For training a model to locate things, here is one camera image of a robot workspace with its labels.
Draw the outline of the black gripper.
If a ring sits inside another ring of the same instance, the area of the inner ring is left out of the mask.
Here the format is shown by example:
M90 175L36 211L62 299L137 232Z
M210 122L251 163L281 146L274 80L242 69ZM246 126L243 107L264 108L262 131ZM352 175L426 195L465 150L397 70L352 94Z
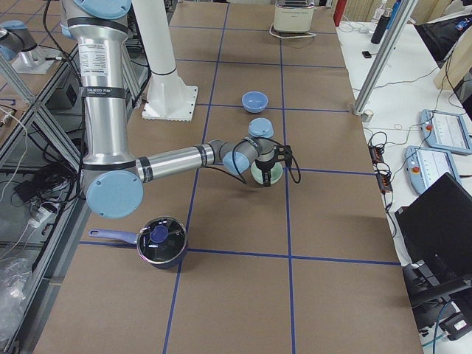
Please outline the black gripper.
M263 185L266 187L271 186L271 170L274 168L275 163L273 161L260 161L257 160L257 168L263 175Z

